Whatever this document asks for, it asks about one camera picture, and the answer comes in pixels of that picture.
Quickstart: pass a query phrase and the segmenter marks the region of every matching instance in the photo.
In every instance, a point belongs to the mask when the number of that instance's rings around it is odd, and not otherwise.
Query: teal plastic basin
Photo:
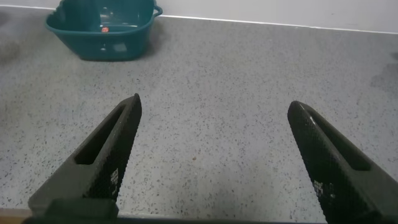
[[[45,26],[83,60],[131,60],[162,13],[154,0],[63,0]]]

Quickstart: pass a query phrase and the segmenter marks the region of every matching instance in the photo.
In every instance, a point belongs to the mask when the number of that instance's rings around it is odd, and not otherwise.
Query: countertop
[[[398,180],[398,35],[158,17],[142,58],[87,62],[45,30],[48,13],[0,8],[1,208],[27,208],[134,93],[121,215],[324,222],[294,100]]]

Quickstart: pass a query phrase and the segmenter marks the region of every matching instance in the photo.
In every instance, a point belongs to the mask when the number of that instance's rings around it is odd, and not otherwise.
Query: textured grip pad
[[[398,184],[311,107],[287,114],[327,222],[396,222]]]
[[[123,100],[29,199],[42,215],[55,199],[116,201],[141,119],[138,94]]]

